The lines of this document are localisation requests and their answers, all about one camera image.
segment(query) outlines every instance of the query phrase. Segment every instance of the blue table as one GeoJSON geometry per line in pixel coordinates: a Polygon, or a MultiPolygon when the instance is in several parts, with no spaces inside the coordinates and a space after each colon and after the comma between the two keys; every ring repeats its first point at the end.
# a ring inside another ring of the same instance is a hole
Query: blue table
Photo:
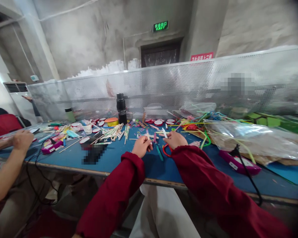
{"type": "MultiPolygon", "coordinates": [[[[137,132],[140,127],[132,127],[129,132],[129,139],[135,139],[137,132]]],[[[150,128],[149,133],[153,135],[156,130],[150,128]]],[[[36,135],[38,139],[43,138],[47,134],[39,133],[36,135]]],[[[193,141],[200,141],[201,139],[191,135],[189,133],[183,133],[188,143],[193,141]]],[[[158,140],[160,151],[162,152],[162,146],[164,141],[162,140],[163,134],[160,134],[160,139],[158,140]]],[[[67,146],[73,144],[76,140],[67,142],[67,146]]],[[[78,173],[92,174],[107,176],[113,169],[120,163],[121,155],[126,152],[132,151],[134,140],[127,140],[126,145],[124,145],[124,137],[118,141],[116,140],[112,144],[109,144],[106,148],[104,154],[100,157],[98,164],[95,165],[84,165],[82,164],[82,159],[87,155],[87,151],[81,149],[79,143],[71,146],[62,153],[59,151],[53,152],[50,155],[39,155],[38,165],[57,168],[62,170],[69,170],[78,173]]],[[[37,146],[38,142],[34,142],[25,160],[35,155],[40,146],[37,146]]],[[[0,151],[0,159],[7,159],[11,153],[12,147],[6,148],[0,151]]],[[[213,161],[214,165],[222,172],[231,176],[234,180],[234,184],[241,190],[247,192],[251,197],[256,198],[256,191],[249,181],[247,176],[236,173],[229,165],[226,163],[219,155],[219,150],[215,145],[210,145],[203,150],[213,161]]],[[[158,184],[161,186],[170,186],[177,188],[186,188],[183,184],[181,176],[174,161],[165,156],[164,161],[160,160],[156,148],[150,153],[147,153],[143,157],[145,163],[146,180],[145,183],[158,184]]],[[[256,183],[259,191],[263,195],[263,198],[271,201],[278,201],[282,203],[293,203],[298,204],[298,185],[293,185],[280,176],[272,173],[271,171],[263,168],[262,171],[255,176],[254,182],[256,183]]]]}

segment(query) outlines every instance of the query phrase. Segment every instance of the red sleeve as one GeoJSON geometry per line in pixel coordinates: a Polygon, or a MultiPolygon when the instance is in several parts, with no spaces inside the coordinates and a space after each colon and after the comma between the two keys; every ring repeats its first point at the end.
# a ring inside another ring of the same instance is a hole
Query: red sleeve
{"type": "Polygon", "coordinates": [[[145,179],[145,167],[137,155],[126,152],[86,207],[76,227],[84,238],[110,237],[121,222],[129,198],[145,179]]]}
{"type": "Polygon", "coordinates": [[[172,158],[185,185],[231,237],[292,237],[282,222],[236,188],[232,178],[217,170],[198,147],[179,146],[172,158]]]}

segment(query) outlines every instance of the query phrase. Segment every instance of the air conditioner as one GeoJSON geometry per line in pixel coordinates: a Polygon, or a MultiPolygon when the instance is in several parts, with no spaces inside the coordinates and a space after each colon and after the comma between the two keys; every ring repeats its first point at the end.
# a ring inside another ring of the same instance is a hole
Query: air conditioner
{"type": "Polygon", "coordinates": [[[31,97],[31,93],[28,91],[26,83],[8,82],[3,84],[16,104],[21,116],[24,119],[29,120],[32,125],[37,124],[37,118],[34,114],[32,103],[22,97],[31,97]]]}

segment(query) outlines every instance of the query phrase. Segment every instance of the clear plastic bag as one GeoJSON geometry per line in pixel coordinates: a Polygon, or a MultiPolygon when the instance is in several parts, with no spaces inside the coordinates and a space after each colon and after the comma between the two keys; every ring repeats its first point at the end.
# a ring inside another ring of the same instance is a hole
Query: clear plastic bag
{"type": "Polygon", "coordinates": [[[214,111],[216,103],[214,102],[201,102],[193,105],[192,103],[186,103],[184,109],[192,113],[195,116],[202,116],[204,112],[214,111]]]}
{"type": "Polygon", "coordinates": [[[205,124],[209,131],[212,141],[219,149],[233,150],[237,143],[240,146],[240,152],[248,154],[248,150],[254,155],[268,156],[268,161],[262,164],[279,160],[280,158],[298,160],[298,135],[290,132],[280,131],[278,129],[268,128],[262,125],[208,121],[205,124]]]}

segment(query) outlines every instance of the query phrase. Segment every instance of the black thermos bottle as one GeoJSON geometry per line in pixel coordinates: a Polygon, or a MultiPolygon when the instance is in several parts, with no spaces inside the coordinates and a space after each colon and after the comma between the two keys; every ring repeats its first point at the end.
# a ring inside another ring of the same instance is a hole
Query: black thermos bottle
{"type": "Polygon", "coordinates": [[[127,112],[126,112],[126,102],[124,99],[124,94],[117,94],[117,111],[119,116],[119,124],[127,124],[127,112]]]}

